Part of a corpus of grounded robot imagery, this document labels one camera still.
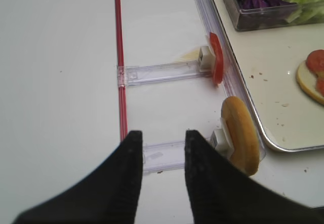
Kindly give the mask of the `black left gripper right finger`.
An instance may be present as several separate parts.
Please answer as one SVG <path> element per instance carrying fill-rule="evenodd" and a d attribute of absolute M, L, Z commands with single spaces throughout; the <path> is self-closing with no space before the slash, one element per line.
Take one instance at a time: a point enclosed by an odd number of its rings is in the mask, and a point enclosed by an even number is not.
<path fill-rule="evenodd" d="M 194 223 L 323 223 L 318 211 L 239 171 L 197 130 L 186 131 L 185 181 Z"/>

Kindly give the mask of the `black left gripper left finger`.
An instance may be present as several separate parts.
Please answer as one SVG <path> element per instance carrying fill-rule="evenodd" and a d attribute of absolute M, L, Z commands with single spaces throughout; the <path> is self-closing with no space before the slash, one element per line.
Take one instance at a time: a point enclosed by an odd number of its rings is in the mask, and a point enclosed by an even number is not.
<path fill-rule="evenodd" d="M 14 223 L 134 223 L 143 176 L 143 137 L 130 131 L 83 180 L 20 213 Z"/>

